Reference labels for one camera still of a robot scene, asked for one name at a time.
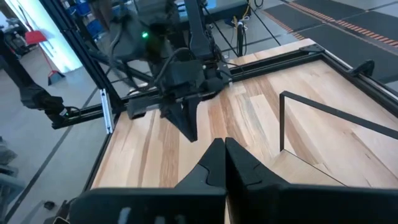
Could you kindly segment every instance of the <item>broom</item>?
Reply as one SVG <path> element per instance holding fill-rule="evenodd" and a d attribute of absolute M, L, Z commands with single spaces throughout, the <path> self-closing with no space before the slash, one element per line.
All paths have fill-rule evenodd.
<path fill-rule="evenodd" d="M 22 15 L 24 16 L 26 26 L 29 28 L 28 32 L 25 33 L 25 41 L 26 44 L 31 45 L 31 44 L 38 44 L 41 42 L 47 41 L 47 38 L 43 35 L 43 33 L 39 30 L 33 30 L 33 28 L 30 26 L 28 20 L 26 19 L 24 10 L 19 6 L 19 10 L 21 10 Z M 52 68 L 51 63 L 49 59 L 47 58 L 47 55 L 45 54 L 43 48 L 39 45 L 39 49 L 42 51 L 43 56 L 47 64 L 49 65 L 51 72 L 48 74 L 48 84 L 54 84 L 61 80 L 63 77 L 65 77 L 62 73 L 59 71 L 56 71 Z"/>

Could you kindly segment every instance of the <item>wooden table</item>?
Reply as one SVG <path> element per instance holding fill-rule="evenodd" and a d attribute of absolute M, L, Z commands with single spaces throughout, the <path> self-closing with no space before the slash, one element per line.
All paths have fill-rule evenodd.
<path fill-rule="evenodd" d="M 313 44 L 301 40 L 234 60 L 244 64 Z M 398 119 L 322 61 L 227 87 L 198 107 L 198 138 L 190 143 L 159 111 L 116 125 L 92 188 L 173 187 L 214 138 L 235 138 L 291 183 L 398 187 L 394 139 L 286 99 L 285 148 L 279 152 L 279 93 L 287 90 L 375 123 Z"/>

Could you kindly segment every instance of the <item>concrete floor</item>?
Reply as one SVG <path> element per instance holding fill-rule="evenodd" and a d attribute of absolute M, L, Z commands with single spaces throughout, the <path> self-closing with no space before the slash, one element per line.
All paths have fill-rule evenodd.
<path fill-rule="evenodd" d="M 393 0 L 336 0 L 363 9 L 376 11 L 398 17 L 398 1 Z M 279 0 L 265 0 L 264 7 L 282 4 Z M 281 44 L 296 41 L 295 37 L 287 34 L 284 29 L 257 11 L 259 17 L 270 28 L 274 35 L 278 35 Z M 218 22 L 221 31 L 231 41 L 233 28 Z M 275 40 L 255 16 L 247 21 L 248 54 L 276 47 Z M 222 50 L 229 49 L 220 33 L 213 29 L 216 43 Z M 105 49 L 106 43 L 99 44 Z M 224 54 L 235 58 L 232 52 Z M 50 94 L 62 96 L 65 105 L 81 108 L 83 105 L 100 103 L 100 95 L 95 84 L 84 68 L 66 74 L 66 79 L 53 86 L 47 86 L 48 69 L 45 60 L 38 50 L 34 50 L 21 59 L 21 63 L 32 78 Z M 143 72 L 149 70 L 143 62 L 131 64 Z M 109 74 L 111 81 L 117 78 Z M 123 83 L 114 84 L 119 95 L 124 96 L 128 87 Z M 398 90 L 398 82 L 389 86 Z M 19 92 L 15 84 L 0 71 L 0 135 L 7 141 L 9 148 L 18 153 L 17 159 L 11 166 L 19 169 L 19 178 L 31 185 L 29 193 L 21 202 L 9 223 L 42 223 L 46 218 L 54 216 L 57 208 L 48 211 L 42 207 L 43 201 L 52 200 L 60 205 L 64 200 L 78 196 L 90 173 L 96 156 L 105 138 L 105 128 L 102 119 L 78 124 L 73 127 L 54 130 L 47 117 L 40 111 L 29 110 L 19 101 Z"/>

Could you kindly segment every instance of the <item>black bracket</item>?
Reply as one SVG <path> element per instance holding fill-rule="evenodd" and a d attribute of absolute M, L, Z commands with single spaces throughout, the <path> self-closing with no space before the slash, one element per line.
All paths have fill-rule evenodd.
<path fill-rule="evenodd" d="M 349 70 L 348 73 L 352 77 L 357 77 L 361 73 L 366 77 L 371 77 L 373 75 L 373 70 L 374 70 L 374 61 L 367 60 L 358 67 Z"/>
<path fill-rule="evenodd" d="M 325 51 L 325 49 L 319 46 L 318 44 L 312 44 L 305 47 L 301 47 L 299 48 L 299 50 L 302 52 L 314 52 L 314 53 L 322 53 Z"/>

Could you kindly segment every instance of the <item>aluminum frame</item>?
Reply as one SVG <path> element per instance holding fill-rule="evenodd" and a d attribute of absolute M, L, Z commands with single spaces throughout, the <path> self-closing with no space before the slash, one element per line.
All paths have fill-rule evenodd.
<path fill-rule="evenodd" d="M 389 89 L 384 86 L 382 83 L 373 80 L 371 76 L 364 76 L 364 73 L 371 74 L 367 70 L 358 70 L 351 69 L 349 66 L 344 64 L 341 60 L 336 58 L 334 55 L 327 52 L 325 49 L 320 47 L 318 44 L 309 45 L 306 47 L 302 47 L 298 50 L 294 50 L 291 52 L 287 52 L 285 54 L 280 54 L 274 57 L 265 58 L 263 60 L 258 60 L 256 62 L 247 63 L 245 65 L 240 65 L 237 67 L 233 67 L 230 69 L 232 75 L 233 82 L 240 82 L 249 78 L 258 77 L 261 75 L 267 75 L 272 72 L 276 72 L 278 70 L 283 70 L 287 68 L 291 68 L 297 65 L 303 65 L 306 63 L 314 62 L 317 60 L 322 60 L 327 63 L 332 69 L 334 69 L 339 75 L 347 79 L 354 86 L 359 88 L 369 97 L 371 97 L 375 102 L 379 103 L 383 108 L 388 110 L 391 114 L 398 118 L 398 97 L 394 95 Z M 291 96 L 287 94 L 288 92 L 284 92 L 282 96 Z M 147 97 L 151 98 L 160 97 L 156 90 L 152 90 L 147 93 L 140 93 L 138 95 L 129 96 L 123 98 L 123 101 L 128 103 L 128 99 L 130 98 L 140 98 Z M 328 107 L 328 110 L 336 110 L 334 108 Z M 117 114 L 117 118 L 115 121 L 115 125 L 117 125 L 117 119 L 119 118 L 120 113 Z M 364 126 L 363 121 L 366 121 L 362 118 L 355 117 L 359 120 L 359 125 Z M 388 136 L 398 139 L 398 132 L 389 128 L 385 128 L 378 124 L 372 123 L 371 129 L 376 129 L 378 132 L 382 134 L 387 134 Z M 103 147 L 101 148 L 96 162 L 91 170 L 90 176 L 88 177 L 87 183 L 83 191 L 89 190 L 94 181 L 96 173 L 100 167 L 102 158 L 105 154 L 106 148 L 108 147 L 108 143 L 111 139 L 112 135 L 109 134 L 106 136 L 104 140 Z"/>

